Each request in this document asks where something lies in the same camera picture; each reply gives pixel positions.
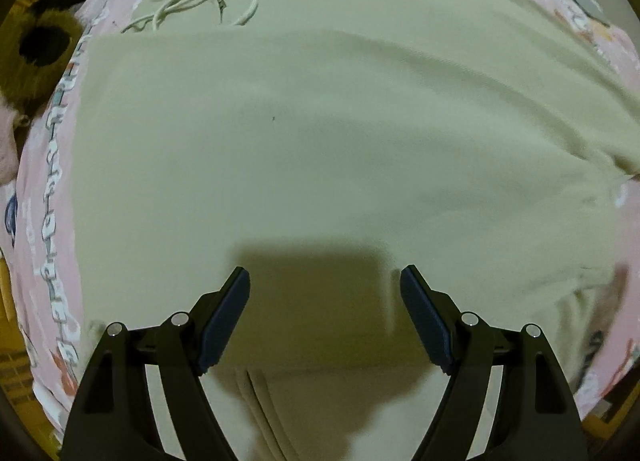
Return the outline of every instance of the metal pin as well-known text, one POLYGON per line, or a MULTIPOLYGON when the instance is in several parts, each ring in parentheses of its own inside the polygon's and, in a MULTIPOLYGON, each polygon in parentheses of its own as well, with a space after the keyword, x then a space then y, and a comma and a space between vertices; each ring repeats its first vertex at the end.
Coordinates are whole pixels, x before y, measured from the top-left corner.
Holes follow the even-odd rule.
POLYGON ((527 332, 527 335, 532 336, 533 338, 538 338, 540 335, 542 335, 542 329, 540 329, 535 324, 529 324, 527 327, 525 327, 525 330, 527 332))
POLYGON ((218 7, 220 8, 220 24, 222 24, 222 12, 226 8, 225 0, 218 0, 218 7))
POLYGON ((189 321, 188 313, 176 313, 171 317, 171 323, 176 327, 184 326, 189 321))
POLYGON ((120 322, 114 322, 107 327, 107 334, 109 336, 118 336, 122 333, 122 324, 120 322))
POLYGON ((468 326, 475 326, 478 325, 480 319, 475 313, 468 312, 462 314, 462 321, 468 326))

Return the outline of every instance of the pink bedsheet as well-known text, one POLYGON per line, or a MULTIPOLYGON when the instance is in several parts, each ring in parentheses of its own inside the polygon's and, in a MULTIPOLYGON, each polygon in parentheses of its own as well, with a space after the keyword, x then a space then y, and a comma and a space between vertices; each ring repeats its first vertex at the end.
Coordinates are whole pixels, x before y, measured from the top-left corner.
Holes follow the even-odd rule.
MULTIPOLYGON (((640 91, 640 61, 622 30, 589 19, 573 0, 535 1, 591 43, 629 88, 640 91)), ((31 127, 17 180, 0 187, 6 204, 0 248, 11 273, 34 391, 60 431, 76 393, 83 322, 68 171, 86 42, 92 36, 119 31, 139 2, 88 0, 82 6, 78 12, 86 25, 82 40, 42 117, 31 127)), ((616 311, 615 305, 603 301, 593 323, 593 350, 585 358, 583 383, 575 394, 582 417, 628 371, 639 351, 640 253, 634 250, 640 250, 640 184, 625 186, 619 206, 620 271, 628 271, 622 288, 624 303, 616 311)))

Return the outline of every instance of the brown fur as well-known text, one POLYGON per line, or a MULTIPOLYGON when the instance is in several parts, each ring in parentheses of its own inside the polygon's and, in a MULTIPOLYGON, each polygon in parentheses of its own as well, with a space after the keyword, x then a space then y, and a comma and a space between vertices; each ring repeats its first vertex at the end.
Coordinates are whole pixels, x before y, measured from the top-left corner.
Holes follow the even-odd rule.
POLYGON ((82 25, 68 11, 48 10, 38 18, 29 12, 9 14, 0 25, 0 92, 5 100, 28 116, 31 105, 46 102, 62 78, 81 35, 82 25), (25 33, 37 26, 58 26, 70 36, 65 53, 48 66, 27 63, 19 53, 25 33))

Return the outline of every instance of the plush toy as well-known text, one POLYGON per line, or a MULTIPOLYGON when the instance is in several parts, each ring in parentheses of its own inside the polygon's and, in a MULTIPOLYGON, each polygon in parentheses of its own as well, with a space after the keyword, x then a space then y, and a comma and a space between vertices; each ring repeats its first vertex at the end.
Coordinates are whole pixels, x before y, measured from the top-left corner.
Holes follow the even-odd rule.
POLYGON ((0 184, 15 178, 28 126, 62 78, 82 35, 69 9, 85 0, 39 0, 0 25, 0 184))

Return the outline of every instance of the white drawstring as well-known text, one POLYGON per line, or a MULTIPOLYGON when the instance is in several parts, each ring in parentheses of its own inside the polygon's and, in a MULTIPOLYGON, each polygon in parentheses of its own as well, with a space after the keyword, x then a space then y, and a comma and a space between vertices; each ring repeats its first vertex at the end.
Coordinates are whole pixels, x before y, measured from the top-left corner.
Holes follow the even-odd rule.
POLYGON ((153 31, 158 31, 158 23, 160 21, 160 18, 162 17, 162 14, 167 10, 167 8, 169 8, 169 6, 172 6, 176 2, 180 2, 180 0, 167 0, 164 2, 164 4, 162 4, 162 6, 160 6, 160 8, 158 8, 158 11, 156 11, 156 14, 153 15, 151 21, 151 27, 153 31))
POLYGON ((248 21, 251 20, 252 16, 255 15, 255 12, 258 9, 258 0, 251 0, 251 4, 249 4, 249 9, 247 9, 242 16, 234 22, 234 26, 243 26, 248 21))
MULTIPOLYGON (((176 0, 165 1, 155 13, 141 16, 133 20, 132 22, 127 24, 127 26, 124 27, 120 32, 124 33, 131 27, 137 26, 140 22, 144 22, 142 26, 144 27, 144 25, 146 25, 146 23, 149 22, 150 20, 153 21, 153 31, 156 31, 158 30, 159 21, 163 15, 166 16, 169 13, 196 6, 196 4, 190 5, 190 3, 194 0, 178 0, 179 2, 174 4, 175 1, 176 0)), ((255 11, 257 10, 257 8, 258 8, 258 0, 252 0, 249 6, 249 9, 247 9, 244 15, 242 15, 238 20, 236 20, 236 22, 234 22, 234 25, 244 25, 244 23, 247 22, 255 14, 255 11)))

